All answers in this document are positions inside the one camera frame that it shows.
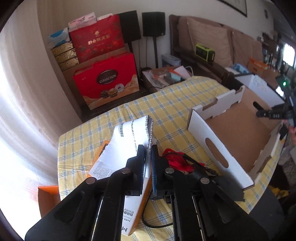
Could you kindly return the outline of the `person's right hand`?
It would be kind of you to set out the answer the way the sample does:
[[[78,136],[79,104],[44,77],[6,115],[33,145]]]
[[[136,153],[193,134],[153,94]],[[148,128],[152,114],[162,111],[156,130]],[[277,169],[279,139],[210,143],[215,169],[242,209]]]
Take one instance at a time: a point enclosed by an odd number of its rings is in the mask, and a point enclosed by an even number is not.
[[[287,120],[284,121],[285,125],[288,128],[289,134],[290,134],[290,141],[292,142],[292,144],[295,146],[296,145],[296,128],[291,126]]]

